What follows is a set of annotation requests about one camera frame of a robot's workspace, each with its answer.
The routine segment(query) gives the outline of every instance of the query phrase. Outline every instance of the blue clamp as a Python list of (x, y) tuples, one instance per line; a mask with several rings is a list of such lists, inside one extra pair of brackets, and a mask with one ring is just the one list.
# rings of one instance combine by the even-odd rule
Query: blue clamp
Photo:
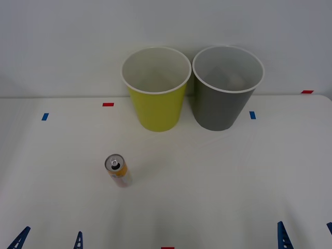
[(14, 241), (10, 244), (10, 246), (7, 249), (21, 249), (24, 241), (26, 239), (27, 234), (30, 232), (30, 227), (26, 227), (17, 237), (14, 239)]
[(278, 249), (294, 249), (282, 222), (278, 222)]
[(77, 239), (74, 245), (74, 249), (83, 249), (83, 234), (78, 232)]
[(330, 230), (330, 233), (332, 234), (332, 222), (327, 223), (326, 225), (327, 225), (328, 230)]

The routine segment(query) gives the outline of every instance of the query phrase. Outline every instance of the blue tape marker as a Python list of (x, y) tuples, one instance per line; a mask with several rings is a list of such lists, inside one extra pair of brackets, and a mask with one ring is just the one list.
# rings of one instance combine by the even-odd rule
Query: blue tape marker
[(48, 118), (48, 113), (44, 113), (43, 118), (41, 119), (42, 121), (46, 121)]
[(251, 119), (256, 119), (255, 112), (249, 112), (250, 113), (250, 118)]

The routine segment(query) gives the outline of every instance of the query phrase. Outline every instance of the can lid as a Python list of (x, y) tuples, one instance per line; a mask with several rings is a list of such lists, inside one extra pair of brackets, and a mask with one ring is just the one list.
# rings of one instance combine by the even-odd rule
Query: can lid
[(105, 167), (109, 171), (118, 171), (123, 166), (123, 157), (118, 154), (110, 155), (105, 161)]

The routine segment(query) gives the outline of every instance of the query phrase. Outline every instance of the white rim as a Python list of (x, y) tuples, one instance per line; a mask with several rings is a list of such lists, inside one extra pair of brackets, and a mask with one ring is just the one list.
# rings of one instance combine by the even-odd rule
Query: white rim
[[(202, 52), (204, 52), (204, 51), (206, 51), (206, 50), (208, 50), (208, 49), (211, 49), (211, 48), (222, 48), (222, 47), (236, 48), (236, 49), (242, 50), (242, 51), (244, 51), (244, 52), (250, 54), (252, 57), (254, 57), (254, 58), (258, 61), (258, 63), (260, 64), (260, 66), (261, 66), (261, 68), (262, 68), (262, 70), (263, 70), (263, 75), (262, 75), (260, 81), (259, 81), (256, 85), (254, 85), (253, 87), (248, 88), (248, 89), (245, 89), (245, 90), (241, 90), (241, 91), (228, 91), (228, 90), (223, 90), (223, 89), (220, 89), (220, 88), (213, 87), (213, 86), (209, 85), (208, 83), (206, 83), (204, 80), (202, 80), (202, 79), (198, 76), (198, 74), (196, 73), (196, 70), (195, 70), (195, 62), (196, 62), (197, 57), (198, 57)], [(204, 85), (206, 85), (207, 87), (210, 87), (210, 88), (212, 88), (212, 89), (214, 89), (214, 90), (216, 90), (216, 91), (219, 91), (219, 92), (226, 92), (226, 93), (243, 93), (243, 92), (249, 92), (249, 91), (251, 91), (251, 90), (254, 90), (255, 88), (257, 88), (257, 87), (260, 85), (260, 83), (263, 81), (264, 76), (265, 76), (265, 69), (264, 69), (263, 63), (259, 60), (259, 58), (257, 58), (253, 53), (251, 53), (251, 52), (249, 52), (249, 51), (247, 51), (247, 50), (245, 50), (245, 49), (243, 49), (243, 48), (236, 47), (236, 46), (212, 46), (212, 47), (208, 47), (208, 48), (205, 48), (205, 49), (201, 50), (201, 51), (200, 51), (200, 52), (194, 57), (194, 59), (193, 59), (193, 62), (192, 62), (192, 70), (193, 70), (193, 73), (195, 74), (195, 76), (196, 76), (196, 77), (197, 77), (197, 78), (198, 78), (198, 79), (199, 79)]]
[[(125, 80), (125, 78), (124, 78), (124, 76), (123, 76), (123, 66), (124, 66), (124, 64), (126, 63), (126, 61), (127, 61), (130, 57), (132, 57), (134, 54), (136, 54), (136, 53), (138, 53), (138, 52), (141, 52), (141, 51), (143, 51), (143, 50), (151, 49), (151, 48), (162, 48), (162, 49), (172, 50), (172, 51), (177, 52), (178, 54), (180, 54), (180, 55), (186, 60), (186, 62), (188, 63), (188, 66), (189, 66), (189, 73), (188, 73), (187, 78), (186, 78), (186, 79), (185, 79), (180, 85), (178, 85), (177, 87), (172, 88), (172, 89), (170, 89), (170, 90), (163, 91), (163, 92), (146, 92), (146, 91), (142, 91), (142, 90), (139, 90), (139, 89), (137, 89), (137, 88), (134, 88), (133, 86), (131, 86), (131, 85)], [(191, 75), (191, 71), (192, 71), (192, 69), (191, 69), (191, 63), (190, 63), (189, 59), (188, 59), (183, 53), (181, 53), (180, 51), (178, 51), (178, 50), (176, 50), (176, 49), (173, 49), (173, 48), (169, 48), (169, 47), (148, 47), (148, 48), (140, 49), (140, 50), (138, 50), (138, 51), (136, 51), (136, 52), (133, 52), (132, 54), (130, 54), (130, 55), (124, 60), (122, 66), (121, 66), (121, 78), (122, 78), (122, 81), (126, 84), (127, 87), (133, 89), (133, 90), (136, 91), (136, 92), (140, 92), (140, 93), (144, 93), (144, 94), (151, 94), (151, 95), (158, 95), (158, 94), (165, 94), (165, 93), (173, 92), (173, 91), (175, 91), (175, 90), (181, 88), (181, 87), (182, 87), (182, 86), (188, 81), (188, 79), (189, 79), (189, 77), (190, 77), (190, 75)]]

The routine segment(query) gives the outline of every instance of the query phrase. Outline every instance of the cup rim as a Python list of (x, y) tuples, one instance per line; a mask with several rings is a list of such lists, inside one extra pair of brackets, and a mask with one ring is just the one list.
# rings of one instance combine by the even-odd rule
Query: cup rim
[[(229, 90), (223, 90), (223, 89), (220, 89), (220, 88), (216, 88), (216, 87), (213, 87), (211, 86), (210, 84), (206, 83), (203, 79), (201, 79), (198, 74), (196, 73), (196, 70), (195, 70), (195, 62), (196, 62), (196, 59), (197, 57), (202, 53), (202, 52), (205, 52), (206, 50), (209, 50), (209, 49), (212, 49), (212, 48), (225, 48), (225, 47), (229, 47), (229, 48), (235, 48), (235, 49), (239, 49), (239, 50), (242, 50), (248, 54), (250, 54), (252, 57), (254, 57), (258, 63), (260, 64), (261, 68), (262, 68), (262, 71), (263, 71), (263, 74), (261, 76), (261, 79), (260, 81), (254, 85), (253, 87), (250, 87), (248, 89), (245, 89), (245, 90), (241, 90), (241, 91), (229, 91)], [(255, 56), (253, 53), (249, 52), (248, 50), (245, 50), (243, 48), (240, 48), (240, 47), (237, 47), (237, 46), (231, 46), (231, 45), (219, 45), (219, 46), (210, 46), (210, 47), (207, 47), (201, 51), (198, 52), (197, 55), (195, 55), (193, 61), (192, 61), (192, 70), (193, 70), (193, 73), (195, 74), (195, 76), (200, 80), (200, 82), (202, 82), (204, 85), (206, 85), (207, 87), (213, 89), (213, 90), (216, 90), (216, 91), (219, 91), (219, 92), (225, 92), (225, 93), (244, 93), (244, 92), (250, 92), (252, 90), (255, 90), (260, 84), (261, 82), (264, 80), (264, 77), (265, 77), (265, 68), (264, 68), (264, 65), (263, 63), (260, 61), (260, 59)]]
[[(137, 89), (137, 88), (133, 87), (132, 85), (130, 85), (130, 84), (125, 80), (125, 78), (124, 78), (124, 76), (123, 76), (123, 66), (124, 66), (124, 64), (126, 63), (126, 61), (127, 61), (130, 57), (132, 57), (134, 54), (136, 54), (136, 53), (138, 53), (138, 52), (141, 52), (141, 51), (144, 51), (144, 50), (151, 49), (151, 48), (161, 48), (161, 49), (171, 50), (171, 51), (173, 51), (173, 52), (176, 52), (176, 53), (180, 54), (180, 55), (185, 59), (185, 61), (188, 63), (188, 66), (189, 66), (189, 72), (188, 72), (188, 76), (187, 76), (187, 78), (186, 78), (186, 79), (185, 79), (180, 85), (178, 85), (177, 87), (172, 88), (172, 89), (170, 89), (170, 90), (167, 90), (167, 91), (162, 91), (162, 92), (146, 92), (146, 91), (142, 91), (142, 90), (140, 90), (140, 89)], [(188, 79), (190, 78), (191, 72), (192, 72), (191, 63), (190, 63), (189, 59), (188, 59), (183, 53), (181, 53), (180, 51), (178, 51), (178, 50), (176, 50), (176, 49), (174, 49), (174, 48), (163, 47), (163, 46), (161, 46), (161, 47), (159, 47), (159, 46), (152, 46), (152, 47), (147, 47), (147, 48), (139, 49), (139, 50), (137, 50), (137, 51), (131, 53), (131, 54), (130, 54), (130, 55), (124, 60), (124, 62), (123, 62), (122, 65), (121, 65), (121, 79), (122, 79), (122, 81), (126, 84), (126, 86), (129, 87), (129, 88), (131, 88), (132, 90), (134, 90), (134, 91), (136, 91), (136, 92), (140, 92), (140, 93), (143, 93), (143, 94), (150, 94), (150, 95), (160, 95), (160, 94), (165, 94), (165, 93), (173, 92), (173, 91), (175, 91), (175, 90), (181, 88), (182, 86), (185, 85), (185, 83), (187, 83)]]

